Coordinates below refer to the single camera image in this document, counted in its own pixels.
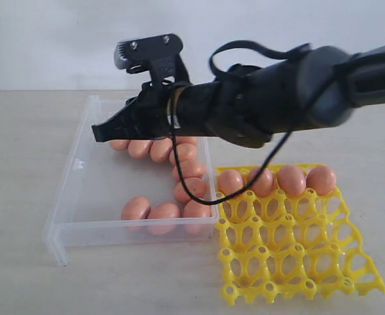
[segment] egg tray cell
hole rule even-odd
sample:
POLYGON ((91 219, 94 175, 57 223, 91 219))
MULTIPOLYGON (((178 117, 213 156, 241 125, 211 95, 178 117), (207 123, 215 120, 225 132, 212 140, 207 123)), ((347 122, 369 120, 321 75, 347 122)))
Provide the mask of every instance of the egg tray cell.
MULTIPOLYGON (((307 174, 319 165, 296 166, 307 174)), ((282 166, 269 169, 276 177, 282 166)), ((216 177, 236 169, 246 182, 254 167, 218 167, 216 177)), ((278 294, 289 299, 303 293, 308 300, 317 292, 326 299, 335 291, 366 295, 378 289, 385 294, 384 280, 363 252, 363 238, 349 220, 340 189, 318 196, 307 188, 291 197, 275 184, 265 198, 249 190, 219 205, 217 256, 223 263, 221 294, 228 304, 234 305, 238 297, 253 303, 257 296, 273 303, 278 294)))

